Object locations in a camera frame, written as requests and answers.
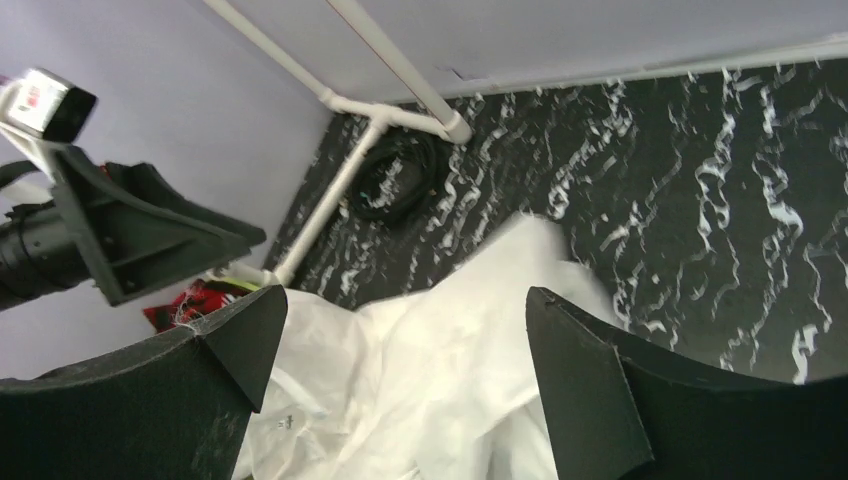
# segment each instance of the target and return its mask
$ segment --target red fabric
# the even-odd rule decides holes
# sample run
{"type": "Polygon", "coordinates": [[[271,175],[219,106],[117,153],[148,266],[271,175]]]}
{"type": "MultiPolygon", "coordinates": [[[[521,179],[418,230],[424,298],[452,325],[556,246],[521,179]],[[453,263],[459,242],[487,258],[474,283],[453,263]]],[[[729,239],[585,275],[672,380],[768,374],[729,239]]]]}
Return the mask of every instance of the red fabric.
{"type": "Polygon", "coordinates": [[[250,293],[226,282],[195,280],[170,305],[144,309],[144,316],[157,332],[174,328],[225,307],[250,293]]]}

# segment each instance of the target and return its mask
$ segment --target black marble floor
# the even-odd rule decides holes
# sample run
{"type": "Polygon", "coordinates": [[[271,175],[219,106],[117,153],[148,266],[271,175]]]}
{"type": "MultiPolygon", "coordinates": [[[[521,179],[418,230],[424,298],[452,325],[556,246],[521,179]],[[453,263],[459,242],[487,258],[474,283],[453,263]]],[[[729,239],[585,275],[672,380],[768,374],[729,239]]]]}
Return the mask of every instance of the black marble floor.
{"type": "MultiPolygon", "coordinates": [[[[631,331],[740,373],[848,371],[848,60],[454,102],[438,204],[388,230],[342,208],[294,288],[343,307],[433,285],[516,211],[562,226],[631,331]]],[[[331,124],[276,262],[363,122],[331,124]]]]}

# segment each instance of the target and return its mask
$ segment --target black cylinder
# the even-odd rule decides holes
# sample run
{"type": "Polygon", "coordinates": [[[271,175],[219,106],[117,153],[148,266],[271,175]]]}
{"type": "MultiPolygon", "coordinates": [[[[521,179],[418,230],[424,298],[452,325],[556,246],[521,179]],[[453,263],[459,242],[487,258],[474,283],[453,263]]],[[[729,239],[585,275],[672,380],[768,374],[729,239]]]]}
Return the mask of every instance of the black cylinder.
{"type": "Polygon", "coordinates": [[[24,205],[12,217],[0,226],[0,311],[90,277],[55,207],[24,205]]]}

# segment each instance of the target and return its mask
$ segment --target white wall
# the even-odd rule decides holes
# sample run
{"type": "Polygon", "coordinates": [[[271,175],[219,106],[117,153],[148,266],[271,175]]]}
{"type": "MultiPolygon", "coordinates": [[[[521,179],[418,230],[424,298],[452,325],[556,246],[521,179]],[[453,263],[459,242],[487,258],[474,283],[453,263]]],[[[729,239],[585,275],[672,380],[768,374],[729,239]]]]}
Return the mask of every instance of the white wall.
{"type": "MultiPolygon", "coordinates": [[[[845,0],[360,2],[447,94],[617,75],[848,31],[845,0]],[[449,69],[479,80],[462,80],[449,69]]],[[[323,0],[233,4],[339,92],[366,100],[410,98],[323,0]]]]}
{"type": "MultiPolygon", "coordinates": [[[[153,163],[189,199],[271,237],[330,118],[199,0],[4,0],[0,74],[32,65],[99,96],[78,141],[95,162],[153,163]]],[[[17,158],[0,139],[0,162],[17,158]]],[[[0,312],[0,378],[152,334],[142,306],[170,302],[176,289],[111,309],[84,285],[0,312]]]]}

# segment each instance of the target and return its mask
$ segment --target white plastic sheet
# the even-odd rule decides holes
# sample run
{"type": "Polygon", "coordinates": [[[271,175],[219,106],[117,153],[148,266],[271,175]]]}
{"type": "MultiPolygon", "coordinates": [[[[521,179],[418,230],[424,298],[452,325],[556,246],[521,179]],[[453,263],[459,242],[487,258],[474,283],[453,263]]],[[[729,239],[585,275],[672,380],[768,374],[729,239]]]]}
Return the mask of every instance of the white plastic sheet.
{"type": "Polygon", "coordinates": [[[289,317],[236,476],[555,479],[527,340],[542,286],[617,324],[556,226],[519,217],[431,290],[358,312],[289,291],[289,317]]]}

